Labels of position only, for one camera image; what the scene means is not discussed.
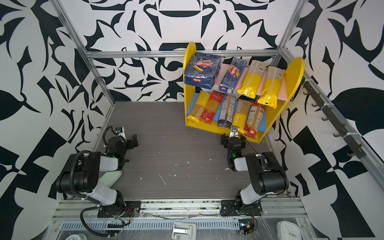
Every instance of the table surface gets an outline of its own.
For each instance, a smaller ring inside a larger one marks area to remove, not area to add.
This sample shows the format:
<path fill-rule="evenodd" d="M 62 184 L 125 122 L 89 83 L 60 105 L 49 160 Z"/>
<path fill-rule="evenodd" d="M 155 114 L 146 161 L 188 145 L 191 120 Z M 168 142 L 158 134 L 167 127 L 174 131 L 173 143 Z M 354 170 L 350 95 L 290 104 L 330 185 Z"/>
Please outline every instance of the table surface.
<path fill-rule="evenodd" d="M 226 170 L 220 135 L 188 127 L 181 102 L 117 102 L 109 125 L 124 126 L 139 146 L 128 150 L 123 174 L 113 185 L 124 198 L 234 197 L 249 183 L 248 172 Z M 113 134 L 108 131 L 106 139 Z M 258 152 L 269 151 L 265 139 Z M 97 148 L 104 152 L 103 142 Z M 247 144 L 243 154 L 252 153 Z"/>

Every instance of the yellow shelf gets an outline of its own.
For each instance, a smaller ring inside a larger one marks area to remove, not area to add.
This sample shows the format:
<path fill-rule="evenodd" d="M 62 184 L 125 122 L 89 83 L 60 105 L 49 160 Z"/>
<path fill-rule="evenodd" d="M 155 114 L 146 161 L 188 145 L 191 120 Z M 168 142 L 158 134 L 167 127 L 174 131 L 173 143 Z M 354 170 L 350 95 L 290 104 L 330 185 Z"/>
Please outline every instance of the yellow shelf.
<path fill-rule="evenodd" d="M 190 42 L 188 44 L 187 50 L 185 51 L 184 55 L 184 62 L 183 62 L 183 72 L 185 70 L 185 67 L 188 65 L 189 61 L 191 60 L 192 56 L 196 53 L 196 44 L 194 42 Z M 301 79 L 303 78 L 304 73 L 304 59 L 302 58 L 295 58 L 291 64 L 288 66 L 287 70 L 285 71 L 285 85 L 286 85 L 286 91 L 287 91 L 287 101 L 283 100 L 277 100 L 277 107 L 276 109 L 273 109 L 272 107 L 267 107 L 265 111 L 265 120 L 266 120 L 266 128 L 265 132 L 257 132 L 256 139 L 247 137 L 248 141 L 260 143 L 261 140 L 264 138 L 266 133 L 269 131 L 269 129 L 272 127 L 273 123 L 276 121 L 276 119 L 279 117 L 280 113 L 283 111 L 285 106 L 288 104 L 289 100 L 293 97 L 295 94 L 297 88 L 300 85 Z M 202 130 L 218 133 L 218 134 L 226 134 L 229 135 L 230 130 L 225 127 L 217 127 L 217 122 L 213 121 L 211 125 L 200 121 L 199 123 L 192 122 L 187 119 L 187 110 L 189 105 L 192 102 L 193 96 L 195 95 L 195 86 L 186 85 L 184 83 L 184 115 L 185 115 L 185 124 L 190 127 L 199 128 Z"/>

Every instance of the patterned wallpaper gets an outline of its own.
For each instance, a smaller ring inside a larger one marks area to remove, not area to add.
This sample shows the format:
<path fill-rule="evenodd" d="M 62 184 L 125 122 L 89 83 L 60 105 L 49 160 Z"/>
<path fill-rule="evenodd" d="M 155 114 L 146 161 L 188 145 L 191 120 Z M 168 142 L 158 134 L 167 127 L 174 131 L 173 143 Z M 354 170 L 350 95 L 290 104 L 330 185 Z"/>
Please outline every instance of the patterned wallpaper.
<path fill-rule="evenodd" d="M 68 156 L 91 149 L 110 104 L 47 0 L 0 3 L 1 239 L 42 236 Z"/>
<path fill-rule="evenodd" d="M 276 49 L 297 2 L 63 0 L 62 4 L 88 50 L 142 51 L 184 50 L 191 41 L 198 50 Z M 117 101 L 183 101 L 182 60 L 97 59 L 95 64 Z"/>
<path fill-rule="evenodd" d="M 383 159 L 383 1 L 310 0 L 288 43 L 352 126 Z M 270 130 L 291 191 L 325 239 L 382 239 L 384 192 L 303 87 Z"/>

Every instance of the dark blue pasta package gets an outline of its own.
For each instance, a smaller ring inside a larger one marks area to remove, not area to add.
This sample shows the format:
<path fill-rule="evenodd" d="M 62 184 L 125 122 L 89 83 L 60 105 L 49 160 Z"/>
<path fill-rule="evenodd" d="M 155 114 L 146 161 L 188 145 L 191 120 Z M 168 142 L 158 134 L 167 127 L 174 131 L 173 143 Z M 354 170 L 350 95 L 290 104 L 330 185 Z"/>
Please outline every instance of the dark blue pasta package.
<path fill-rule="evenodd" d="M 241 74 L 243 74 L 246 64 L 247 61 L 245 60 L 233 58 L 231 65 L 229 65 L 228 71 L 225 73 L 223 80 L 218 86 L 219 91 L 232 94 Z"/>
<path fill-rule="evenodd" d="M 220 56 L 196 52 L 185 68 L 184 83 L 200 88 L 212 89 L 220 67 Z"/>

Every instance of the pasta package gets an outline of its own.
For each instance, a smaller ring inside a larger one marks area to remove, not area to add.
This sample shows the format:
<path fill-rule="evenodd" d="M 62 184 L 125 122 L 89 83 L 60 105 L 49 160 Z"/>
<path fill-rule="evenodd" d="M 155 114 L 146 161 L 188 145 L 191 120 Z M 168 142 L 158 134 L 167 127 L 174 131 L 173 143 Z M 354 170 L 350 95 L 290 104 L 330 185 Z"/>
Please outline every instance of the pasta package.
<path fill-rule="evenodd" d="M 218 109 L 218 106 L 223 100 L 223 97 L 224 97 L 224 94 L 217 91 L 213 91 L 205 107 L 204 115 L 199 118 L 203 120 L 205 123 L 208 123 L 210 125 Z"/>
<path fill-rule="evenodd" d="M 281 83 L 285 70 L 276 67 L 268 67 L 267 78 L 263 86 L 262 94 L 257 103 L 268 105 L 274 109 L 277 107 Z"/>
<path fill-rule="evenodd" d="M 245 100 L 239 99 L 237 103 L 236 113 L 233 117 L 232 126 L 236 126 L 238 128 L 238 132 L 245 132 L 245 122 L 247 121 L 247 114 L 249 112 L 249 107 L 251 103 Z"/>
<path fill-rule="evenodd" d="M 229 65 L 228 71 L 225 73 L 223 80 L 218 86 L 219 91 L 232 94 L 246 64 L 247 61 L 245 60 L 233 58 L 231 65 Z"/>
<path fill-rule="evenodd" d="M 234 96 L 226 96 L 221 107 L 220 116 L 218 119 L 218 127 L 231 128 L 233 120 L 233 112 L 235 110 L 236 98 Z"/>
<path fill-rule="evenodd" d="M 187 119 L 192 120 L 194 122 L 200 122 L 199 117 L 203 115 L 204 109 L 207 106 L 210 96 L 211 95 L 209 93 L 201 91 L 190 114 L 187 116 Z"/>
<path fill-rule="evenodd" d="M 255 98 L 266 67 L 267 64 L 261 61 L 252 60 L 248 72 L 237 92 L 249 98 Z"/>
<path fill-rule="evenodd" d="M 252 103 L 251 110 L 248 114 L 247 123 L 245 125 L 245 135 L 256 139 L 257 130 L 259 129 L 260 123 L 262 122 L 264 112 L 264 105 Z"/>
<path fill-rule="evenodd" d="M 212 89 L 220 67 L 220 56 L 196 52 L 185 68 L 184 83 L 200 88 Z"/>

